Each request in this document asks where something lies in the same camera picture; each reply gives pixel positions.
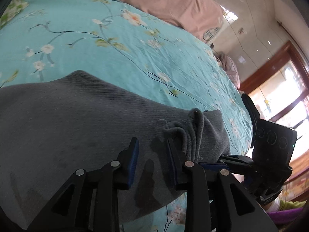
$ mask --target green leaf print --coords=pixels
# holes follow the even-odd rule
[[[14,71],[13,75],[7,79],[7,82],[13,81],[17,77],[18,72],[19,70]]]
[[[129,51],[122,43],[113,43],[113,46],[122,51]]]
[[[110,41],[116,41],[116,40],[118,40],[118,39],[119,39],[118,37],[110,37],[110,38],[107,39],[107,41],[108,41],[108,42],[110,42]]]
[[[14,71],[12,76],[10,76],[7,80],[3,81],[2,85],[0,86],[0,88],[2,88],[5,83],[13,81],[17,77],[18,72],[19,72],[19,70]]]
[[[7,6],[9,9],[12,9],[12,8],[14,8],[16,6],[16,4],[15,3],[10,3],[9,4],[9,6]]]
[[[152,30],[144,31],[144,32],[149,36],[157,36],[160,33],[158,29],[154,29],[153,31]]]
[[[179,91],[177,91],[176,89],[173,89],[171,92],[175,96],[179,95]]]
[[[92,0],[94,2],[109,3],[108,0]]]
[[[97,40],[95,41],[95,44],[96,44],[97,46],[101,46],[101,47],[108,47],[108,46],[110,46],[110,43],[108,43],[108,42],[105,41],[104,39],[97,39]]]
[[[8,17],[8,13],[3,14],[0,18],[0,22],[7,22]]]

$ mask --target window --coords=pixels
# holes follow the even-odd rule
[[[244,81],[240,90],[251,97],[261,118],[297,131],[291,162],[308,151],[309,73],[290,41]]]

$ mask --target folded cloth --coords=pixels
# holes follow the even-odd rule
[[[302,212],[302,208],[288,209],[268,213],[274,224],[281,225],[292,222]]]
[[[196,162],[229,153],[220,111],[159,104],[83,71],[4,87],[0,102],[0,205],[24,229],[75,170],[115,160],[132,137],[140,151],[131,189],[118,193],[120,224],[183,193],[170,186],[164,133],[180,135]]]

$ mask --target wall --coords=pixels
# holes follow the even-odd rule
[[[238,19],[214,40],[214,50],[231,56],[244,81],[289,40],[275,19],[274,0],[215,0]]]
[[[309,28],[292,0],[274,0],[275,18],[293,36],[309,57]]]

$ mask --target bed sheet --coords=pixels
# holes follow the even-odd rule
[[[162,104],[221,110],[231,154],[247,152],[249,114],[205,43],[117,0],[26,1],[29,6],[0,30],[0,87],[84,70]],[[134,222],[149,227],[140,231],[183,231],[185,201],[184,194]]]

